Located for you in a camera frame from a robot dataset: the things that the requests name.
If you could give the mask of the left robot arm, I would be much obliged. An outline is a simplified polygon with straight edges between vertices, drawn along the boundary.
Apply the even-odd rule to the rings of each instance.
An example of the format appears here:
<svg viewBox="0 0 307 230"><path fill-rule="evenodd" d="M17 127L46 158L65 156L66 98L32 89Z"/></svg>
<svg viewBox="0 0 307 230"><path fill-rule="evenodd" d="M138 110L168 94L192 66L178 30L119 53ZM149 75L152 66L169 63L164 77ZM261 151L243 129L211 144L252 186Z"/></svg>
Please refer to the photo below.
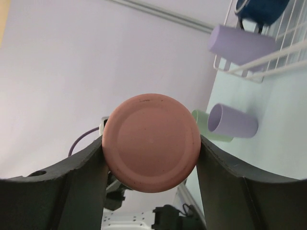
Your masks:
<svg viewBox="0 0 307 230"><path fill-rule="evenodd" d="M193 170L184 183L166 192L146 194L127 190L126 200L115 210L103 213L101 229L103 230L150 230L155 222L154 209L169 205L179 210L179 215L192 216L202 222L200 228L207 229L204 218L199 180Z"/></svg>

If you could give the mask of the pink cup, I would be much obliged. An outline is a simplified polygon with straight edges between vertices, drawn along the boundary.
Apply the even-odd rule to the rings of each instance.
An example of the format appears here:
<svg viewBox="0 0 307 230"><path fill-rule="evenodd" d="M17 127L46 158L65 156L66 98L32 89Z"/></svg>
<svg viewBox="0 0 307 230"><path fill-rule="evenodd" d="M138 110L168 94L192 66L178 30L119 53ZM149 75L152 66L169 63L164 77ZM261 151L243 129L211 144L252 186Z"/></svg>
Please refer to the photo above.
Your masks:
<svg viewBox="0 0 307 230"><path fill-rule="evenodd" d="M178 186L194 169L201 136L190 111L162 94L134 96L109 116L102 149L112 174L144 193Z"/></svg>

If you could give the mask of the large purple cup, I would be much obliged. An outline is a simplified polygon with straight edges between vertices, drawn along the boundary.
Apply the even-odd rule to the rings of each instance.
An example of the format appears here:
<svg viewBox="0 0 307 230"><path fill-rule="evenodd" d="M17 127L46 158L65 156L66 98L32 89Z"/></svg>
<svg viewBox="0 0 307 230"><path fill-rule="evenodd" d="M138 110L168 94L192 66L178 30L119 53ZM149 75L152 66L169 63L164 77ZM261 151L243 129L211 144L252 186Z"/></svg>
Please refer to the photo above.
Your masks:
<svg viewBox="0 0 307 230"><path fill-rule="evenodd" d="M242 66L275 52L277 44L270 36L218 25L211 33L208 50Z"/></svg>

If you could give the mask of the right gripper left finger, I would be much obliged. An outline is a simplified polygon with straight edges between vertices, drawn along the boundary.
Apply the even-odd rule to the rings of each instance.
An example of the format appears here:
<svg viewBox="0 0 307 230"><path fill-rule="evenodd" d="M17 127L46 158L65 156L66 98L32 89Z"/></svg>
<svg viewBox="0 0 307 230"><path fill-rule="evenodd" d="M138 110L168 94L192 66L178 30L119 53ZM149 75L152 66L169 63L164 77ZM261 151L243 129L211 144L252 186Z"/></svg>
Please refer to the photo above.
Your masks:
<svg viewBox="0 0 307 230"><path fill-rule="evenodd" d="M27 177L0 181L2 230L101 229L108 168L102 139Z"/></svg>

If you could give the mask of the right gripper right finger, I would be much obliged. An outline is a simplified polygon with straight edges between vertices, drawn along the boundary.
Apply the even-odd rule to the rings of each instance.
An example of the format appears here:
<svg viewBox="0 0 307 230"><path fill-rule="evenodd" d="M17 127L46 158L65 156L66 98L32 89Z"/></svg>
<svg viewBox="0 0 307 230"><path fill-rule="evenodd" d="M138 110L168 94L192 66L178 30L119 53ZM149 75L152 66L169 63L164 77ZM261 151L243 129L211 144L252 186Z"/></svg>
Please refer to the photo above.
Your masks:
<svg viewBox="0 0 307 230"><path fill-rule="evenodd" d="M305 230L307 181L257 168L201 137L197 161L209 230Z"/></svg>

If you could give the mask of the small purple cup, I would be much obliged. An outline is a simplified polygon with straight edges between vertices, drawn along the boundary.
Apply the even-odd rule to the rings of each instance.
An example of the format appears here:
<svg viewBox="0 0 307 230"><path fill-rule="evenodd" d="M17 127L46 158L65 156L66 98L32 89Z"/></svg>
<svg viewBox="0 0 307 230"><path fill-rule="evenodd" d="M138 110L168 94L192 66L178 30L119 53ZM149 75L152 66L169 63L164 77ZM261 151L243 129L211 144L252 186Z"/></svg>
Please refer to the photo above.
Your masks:
<svg viewBox="0 0 307 230"><path fill-rule="evenodd" d="M209 113L208 130L233 138L252 138L258 131L258 120L242 111L218 103Z"/></svg>

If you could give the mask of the dark blue mug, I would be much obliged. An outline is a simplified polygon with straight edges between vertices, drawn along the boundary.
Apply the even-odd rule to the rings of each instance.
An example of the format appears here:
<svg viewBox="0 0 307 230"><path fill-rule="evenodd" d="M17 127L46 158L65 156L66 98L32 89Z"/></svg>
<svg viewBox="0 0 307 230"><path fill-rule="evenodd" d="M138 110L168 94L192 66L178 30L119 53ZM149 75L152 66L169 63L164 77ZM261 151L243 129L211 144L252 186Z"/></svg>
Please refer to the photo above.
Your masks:
<svg viewBox="0 0 307 230"><path fill-rule="evenodd" d="M264 26L271 26L285 11L290 0L238 0L235 15L238 17L239 27L244 29L243 20L257 24L258 34Z"/></svg>

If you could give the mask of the green cup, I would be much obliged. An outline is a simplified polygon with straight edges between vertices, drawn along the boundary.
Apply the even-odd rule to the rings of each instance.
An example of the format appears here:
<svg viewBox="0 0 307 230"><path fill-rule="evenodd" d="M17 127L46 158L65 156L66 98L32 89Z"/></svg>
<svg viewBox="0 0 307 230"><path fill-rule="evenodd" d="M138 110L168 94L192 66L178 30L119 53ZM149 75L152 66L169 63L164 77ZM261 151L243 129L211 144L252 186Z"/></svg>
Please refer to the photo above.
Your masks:
<svg viewBox="0 0 307 230"><path fill-rule="evenodd" d="M232 137L218 135L208 130L208 118L209 114L202 110L193 110L191 112L192 116L196 120L197 126L199 128L200 134L209 140L217 140L223 142L231 142Z"/></svg>

